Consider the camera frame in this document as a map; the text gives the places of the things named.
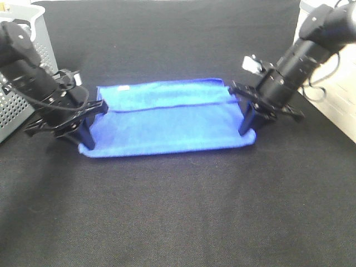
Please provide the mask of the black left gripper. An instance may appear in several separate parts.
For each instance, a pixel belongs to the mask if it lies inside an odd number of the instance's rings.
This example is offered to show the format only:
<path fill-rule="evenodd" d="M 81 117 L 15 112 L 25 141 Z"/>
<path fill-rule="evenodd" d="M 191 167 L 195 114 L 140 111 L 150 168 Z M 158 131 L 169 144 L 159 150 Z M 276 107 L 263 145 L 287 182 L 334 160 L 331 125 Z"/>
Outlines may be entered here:
<path fill-rule="evenodd" d="M 88 94 L 80 100 L 70 91 L 55 91 L 43 101 L 28 100 L 37 112 L 39 119 L 25 128 L 25 133 L 33 136 L 40 132 L 51 132 L 75 144 L 83 144 L 87 149 L 95 148 L 90 133 L 88 117 L 106 114 L 108 105 L 104 100 L 89 101 Z"/>

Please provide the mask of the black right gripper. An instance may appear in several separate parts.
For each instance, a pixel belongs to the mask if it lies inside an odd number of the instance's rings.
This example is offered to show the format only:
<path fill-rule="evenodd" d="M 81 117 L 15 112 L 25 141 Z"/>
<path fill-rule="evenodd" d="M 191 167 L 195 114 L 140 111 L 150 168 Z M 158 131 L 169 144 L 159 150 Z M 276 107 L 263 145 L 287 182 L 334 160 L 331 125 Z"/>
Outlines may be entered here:
<path fill-rule="evenodd" d="M 300 122 L 304 118 L 304 114 L 301 111 L 296 110 L 288 103 L 279 106 L 265 99 L 253 86 L 232 81 L 228 92 L 230 95 L 240 95 L 250 101 L 243 102 L 240 106 L 243 113 L 243 120 L 239 127 L 241 136 L 245 135 L 251 128 L 259 130 L 275 122 L 275 114 L 291 116 L 296 122 Z M 255 111 L 253 103 L 257 103 L 259 107 L 263 107 L 271 113 Z"/>

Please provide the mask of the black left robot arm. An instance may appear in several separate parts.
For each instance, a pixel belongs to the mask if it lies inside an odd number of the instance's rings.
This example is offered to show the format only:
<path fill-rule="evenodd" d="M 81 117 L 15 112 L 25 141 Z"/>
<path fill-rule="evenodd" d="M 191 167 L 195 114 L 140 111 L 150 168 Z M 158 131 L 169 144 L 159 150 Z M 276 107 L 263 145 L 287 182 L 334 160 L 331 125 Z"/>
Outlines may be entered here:
<path fill-rule="evenodd" d="M 107 103 L 89 101 L 88 89 L 77 80 L 79 72 L 50 74 L 29 35 L 15 22 L 1 22 L 1 74 L 5 87 L 25 98 L 39 115 L 25 128 L 28 136 L 51 132 L 57 139 L 95 148 L 87 118 L 106 114 Z"/>

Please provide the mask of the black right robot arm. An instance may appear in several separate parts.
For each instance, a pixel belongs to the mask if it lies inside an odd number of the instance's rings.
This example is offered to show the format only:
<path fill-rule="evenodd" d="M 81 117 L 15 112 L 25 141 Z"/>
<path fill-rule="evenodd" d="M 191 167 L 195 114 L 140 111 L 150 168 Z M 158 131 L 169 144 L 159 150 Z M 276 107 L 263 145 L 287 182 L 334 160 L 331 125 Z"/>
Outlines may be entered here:
<path fill-rule="evenodd" d="M 239 134 L 258 130 L 275 121 L 278 114 L 302 120 L 304 114 L 289 105 L 290 99 L 322 63 L 354 42 L 355 2 L 315 8 L 303 22 L 298 39 L 277 64 L 257 61 L 261 80 L 256 86 L 232 82 L 229 94 L 243 96 L 248 101 Z"/>

